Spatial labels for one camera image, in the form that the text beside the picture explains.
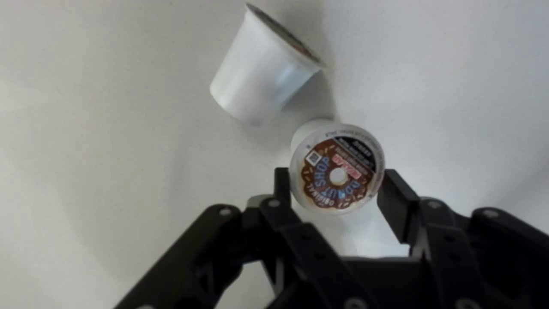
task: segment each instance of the white surface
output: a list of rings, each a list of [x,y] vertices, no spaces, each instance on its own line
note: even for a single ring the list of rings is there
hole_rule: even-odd
[[[238,35],[209,88],[219,107],[241,124],[255,127],[269,122],[320,69],[257,14],[262,12],[247,7]]]
[[[255,4],[329,67],[262,129],[207,93],[241,2],[0,2],[3,308],[113,306],[207,205],[267,193],[291,133],[331,112],[418,193],[549,229],[547,2]],[[374,205],[312,220],[339,253],[401,253]],[[221,308],[264,304],[259,273]]]

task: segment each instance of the white table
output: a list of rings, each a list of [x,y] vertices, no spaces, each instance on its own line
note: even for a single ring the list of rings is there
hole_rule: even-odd
[[[260,129],[207,93],[243,2],[0,2],[1,308],[111,308],[205,206],[269,193],[319,115],[374,133],[420,194],[549,230],[547,2],[253,4],[327,64]],[[300,213],[341,254],[404,254],[374,203]],[[252,266],[219,308],[269,297]]]

